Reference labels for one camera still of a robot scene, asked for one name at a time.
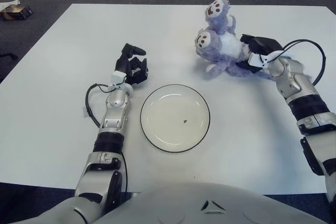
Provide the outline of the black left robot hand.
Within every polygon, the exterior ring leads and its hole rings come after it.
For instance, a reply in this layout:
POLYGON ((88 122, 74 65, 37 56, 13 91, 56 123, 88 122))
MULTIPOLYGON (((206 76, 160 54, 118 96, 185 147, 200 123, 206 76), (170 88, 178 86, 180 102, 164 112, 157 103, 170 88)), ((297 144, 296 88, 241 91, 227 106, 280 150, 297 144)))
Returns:
POLYGON ((116 71, 126 74, 124 82, 129 85, 139 84, 148 78, 147 59, 144 58, 141 61, 135 55, 145 56, 146 51, 131 44, 125 44, 115 65, 116 71))

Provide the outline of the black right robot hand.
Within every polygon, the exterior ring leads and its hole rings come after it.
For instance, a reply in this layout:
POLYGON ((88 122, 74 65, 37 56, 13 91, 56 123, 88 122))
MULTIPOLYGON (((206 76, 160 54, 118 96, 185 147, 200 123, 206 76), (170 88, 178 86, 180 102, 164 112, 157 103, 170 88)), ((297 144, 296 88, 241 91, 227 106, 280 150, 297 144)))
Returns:
POLYGON ((236 65, 252 73, 267 69, 269 63, 284 52, 281 44, 271 38, 243 34, 240 41, 247 51, 244 60, 239 60, 236 65))

